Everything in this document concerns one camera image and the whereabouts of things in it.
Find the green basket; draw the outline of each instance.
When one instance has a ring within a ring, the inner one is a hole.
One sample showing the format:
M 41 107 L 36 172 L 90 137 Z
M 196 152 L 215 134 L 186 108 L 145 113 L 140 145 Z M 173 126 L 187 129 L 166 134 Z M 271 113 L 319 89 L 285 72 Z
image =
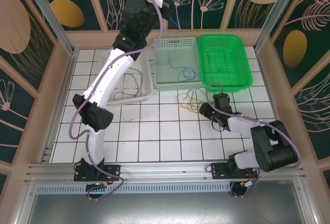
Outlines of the green basket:
M 252 74 L 243 41 L 234 35 L 205 35 L 197 42 L 202 83 L 218 82 L 225 92 L 238 92 L 252 84 Z M 218 86 L 210 92 L 220 92 Z

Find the metal base plate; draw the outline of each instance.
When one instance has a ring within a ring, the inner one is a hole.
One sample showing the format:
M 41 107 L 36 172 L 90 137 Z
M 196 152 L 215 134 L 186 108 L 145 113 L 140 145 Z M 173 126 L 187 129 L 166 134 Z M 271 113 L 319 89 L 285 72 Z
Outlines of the metal base plate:
M 106 171 L 107 173 L 120 176 L 120 165 L 104 165 L 102 167 L 102 170 Z M 107 182 L 110 180 L 110 177 L 105 175 L 105 174 L 89 174 L 87 171 L 84 169 L 83 166 L 78 165 L 76 166 L 75 169 L 75 174 L 74 174 L 74 181 L 76 182 L 95 182 L 95 181 L 102 181 L 102 182 Z
M 250 173 L 257 178 L 257 172 L 253 171 L 252 168 L 242 169 L 237 171 L 234 175 L 230 173 L 228 165 L 226 163 L 212 163 L 211 172 L 213 179 L 249 179 Z

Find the white grid floor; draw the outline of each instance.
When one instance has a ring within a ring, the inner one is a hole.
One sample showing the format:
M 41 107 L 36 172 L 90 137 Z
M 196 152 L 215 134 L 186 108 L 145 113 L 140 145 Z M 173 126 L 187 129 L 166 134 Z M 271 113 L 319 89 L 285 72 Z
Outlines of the white grid floor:
M 245 50 L 253 84 L 249 89 L 229 93 L 231 106 L 233 111 L 237 110 L 244 115 L 273 121 L 274 114 L 253 48 L 246 47 Z M 86 137 L 72 141 L 68 135 L 69 123 L 76 110 L 72 98 L 76 93 L 82 94 L 96 78 L 102 67 L 97 61 L 102 51 L 104 50 L 79 51 L 51 163 L 77 162 L 83 156 Z M 148 101 L 126 106 L 108 106 L 114 119 L 105 134 L 105 162 L 217 160 L 227 159 L 230 154 L 253 148 L 251 139 L 234 132 L 217 132 L 212 129 L 211 121 L 204 116 L 179 108 L 176 96 L 180 92 L 186 91 L 157 92 L 154 89 L 153 96 Z M 200 91 L 194 92 L 197 99 L 206 101 L 205 95 Z M 179 102 L 188 101 L 182 97 Z M 84 125 L 77 119 L 74 134 L 83 129 Z

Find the light blue basket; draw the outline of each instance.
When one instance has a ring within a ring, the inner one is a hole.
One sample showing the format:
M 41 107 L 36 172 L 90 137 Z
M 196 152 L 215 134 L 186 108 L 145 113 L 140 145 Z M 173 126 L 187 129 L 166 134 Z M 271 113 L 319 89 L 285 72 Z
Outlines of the light blue basket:
M 200 62 L 195 37 L 162 38 L 154 47 L 155 85 L 158 91 L 199 89 L 202 86 Z M 183 67 L 190 67 L 196 72 L 193 80 L 183 77 Z

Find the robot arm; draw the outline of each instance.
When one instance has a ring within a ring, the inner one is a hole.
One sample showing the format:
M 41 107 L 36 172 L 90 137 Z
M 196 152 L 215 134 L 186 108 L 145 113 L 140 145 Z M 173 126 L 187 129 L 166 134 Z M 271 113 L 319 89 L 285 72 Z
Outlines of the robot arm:
M 162 17 L 168 20 L 172 0 L 154 1 L 160 8 Z M 123 10 L 123 18 L 124 26 L 120 29 L 113 44 L 113 49 L 101 72 L 82 95 L 76 94 L 73 97 L 73 103 L 78 109 L 86 101 L 87 96 L 90 96 L 96 83 L 100 80 L 92 97 L 79 112 L 85 129 L 90 131 L 88 142 L 90 156 L 100 168 L 104 168 L 103 141 L 105 129 L 113 119 L 113 114 L 105 109 L 106 104 L 121 76 L 136 61 L 140 53 L 124 56 L 115 63 L 113 61 L 124 53 L 146 47 L 146 37 L 159 21 L 151 0 L 128 0 Z M 99 175 L 99 172 L 92 166 L 86 152 L 81 160 L 81 166 L 84 168 L 84 174 L 87 177 Z
M 233 113 L 227 94 L 215 94 L 213 100 L 217 109 L 236 116 L 229 117 L 215 112 L 208 103 L 202 104 L 201 114 L 218 123 L 219 127 L 240 133 L 253 141 L 254 151 L 243 151 L 229 156 L 228 163 L 232 174 L 247 168 L 261 168 L 268 172 L 298 161 L 294 149 L 278 132 L 260 125 L 257 120 L 240 117 L 239 112 Z M 270 124 L 288 136 L 281 121 L 276 120 Z M 272 145 L 271 141 L 277 141 L 277 144 Z

